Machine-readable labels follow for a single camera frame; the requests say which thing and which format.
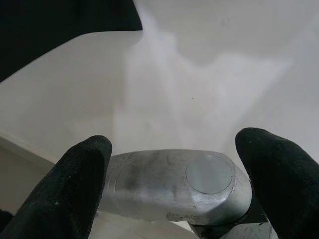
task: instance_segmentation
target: round flat surface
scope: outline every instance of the round flat surface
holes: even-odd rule
[[[225,160],[211,156],[190,163],[186,168],[186,177],[195,190],[216,194],[230,184],[232,171]]]

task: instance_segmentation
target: silver metal handle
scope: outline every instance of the silver metal handle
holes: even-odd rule
[[[112,156],[100,211],[148,221],[221,225],[246,213],[248,177],[224,154],[151,150]]]

